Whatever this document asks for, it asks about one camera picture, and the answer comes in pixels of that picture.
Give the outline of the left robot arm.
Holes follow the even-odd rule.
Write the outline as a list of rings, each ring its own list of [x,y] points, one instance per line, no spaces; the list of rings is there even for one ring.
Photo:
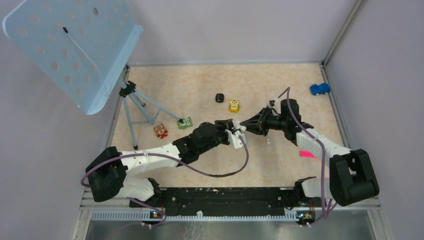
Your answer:
[[[135,176],[161,168],[190,167],[201,154],[219,145],[243,147],[246,127],[232,119],[203,122],[191,134],[166,145],[129,152],[115,146],[104,149],[85,169],[82,185],[90,188],[93,200],[101,203],[115,197],[130,198],[154,207],[161,190],[151,177]]]

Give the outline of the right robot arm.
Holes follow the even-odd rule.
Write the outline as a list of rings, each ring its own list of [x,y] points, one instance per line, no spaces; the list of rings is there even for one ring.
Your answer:
[[[295,182],[293,200],[297,205],[307,206],[313,198],[324,197],[345,207],[379,195],[369,154],[339,145],[302,121],[295,99],[282,100],[280,113],[265,107],[240,124],[246,131],[264,137],[269,130],[283,131],[287,140],[324,162],[328,177],[307,177]]]

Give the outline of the white earbud charging case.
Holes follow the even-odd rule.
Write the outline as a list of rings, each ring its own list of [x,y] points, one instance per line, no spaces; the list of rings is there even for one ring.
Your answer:
[[[232,121],[232,124],[233,124],[233,127],[232,127],[232,132],[235,134],[235,132],[240,132],[240,133],[243,133],[245,130],[244,130],[244,127],[241,125],[241,121],[239,121],[239,120],[233,120]]]

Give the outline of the black earbud charging case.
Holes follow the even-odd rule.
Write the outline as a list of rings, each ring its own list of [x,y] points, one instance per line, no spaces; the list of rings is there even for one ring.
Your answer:
[[[225,95],[223,93],[217,93],[215,95],[215,102],[216,103],[223,103],[225,101]]]

